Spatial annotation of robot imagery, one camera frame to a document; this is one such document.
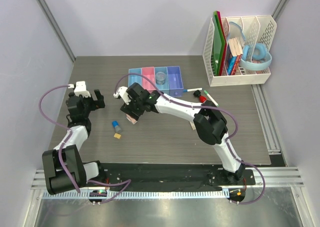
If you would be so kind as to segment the pink eraser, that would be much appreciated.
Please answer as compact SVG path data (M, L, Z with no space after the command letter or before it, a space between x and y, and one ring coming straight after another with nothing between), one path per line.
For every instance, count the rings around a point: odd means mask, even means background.
M126 118L129 122L131 122L133 125L135 125L137 123L137 120L135 120L133 117L131 117L130 115L126 115Z

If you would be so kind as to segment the light blue drawer box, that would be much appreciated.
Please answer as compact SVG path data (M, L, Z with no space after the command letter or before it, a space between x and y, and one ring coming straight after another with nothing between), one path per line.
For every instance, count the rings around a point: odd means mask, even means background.
M128 87L134 83L138 83L140 86L142 86L141 68L131 68L128 70L128 73L131 74L128 76Z

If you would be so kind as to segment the pink drawer box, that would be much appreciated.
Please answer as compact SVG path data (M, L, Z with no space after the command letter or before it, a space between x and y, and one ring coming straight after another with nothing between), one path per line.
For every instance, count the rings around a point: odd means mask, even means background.
M142 87L149 91L150 93L155 90L154 86L151 84L155 84L155 68L153 66L151 67L143 67L141 69L141 74L146 77L148 80L146 80L144 77L142 78Z

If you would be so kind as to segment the clear tape roll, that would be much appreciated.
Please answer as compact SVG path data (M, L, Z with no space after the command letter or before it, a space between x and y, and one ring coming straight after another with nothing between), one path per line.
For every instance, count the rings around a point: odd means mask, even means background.
M157 85L164 85L166 83L166 78L167 75L162 71L159 71L155 74L155 82Z

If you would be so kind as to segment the purple drawer box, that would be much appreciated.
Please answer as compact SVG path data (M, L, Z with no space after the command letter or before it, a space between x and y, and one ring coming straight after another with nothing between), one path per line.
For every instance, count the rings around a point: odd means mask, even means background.
M168 66L167 76L169 84L169 95L172 97L181 97L184 92L184 86L180 67Z

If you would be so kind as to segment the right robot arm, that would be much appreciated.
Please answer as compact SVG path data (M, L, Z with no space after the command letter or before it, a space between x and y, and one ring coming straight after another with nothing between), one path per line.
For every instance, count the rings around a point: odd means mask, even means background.
M192 122L198 137L205 144L213 146L218 154L226 180L233 185L243 180L245 164L231 144L226 118L211 101L184 101L159 90L149 92L136 82L130 87L117 88L113 96L123 100L120 110L135 121L138 121L144 112L154 112Z

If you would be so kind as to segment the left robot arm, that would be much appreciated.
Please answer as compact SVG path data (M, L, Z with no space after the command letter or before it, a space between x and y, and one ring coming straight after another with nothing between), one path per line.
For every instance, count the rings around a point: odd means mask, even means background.
M51 195L71 190L80 191L87 181L100 187L107 179L100 161L83 163L79 150L91 133L89 114L105 107L104 96L95 89L96 100L91 96L70 92L65 101L69 114L66 115L67 132L53 149L42 154L42 164L47 191Z

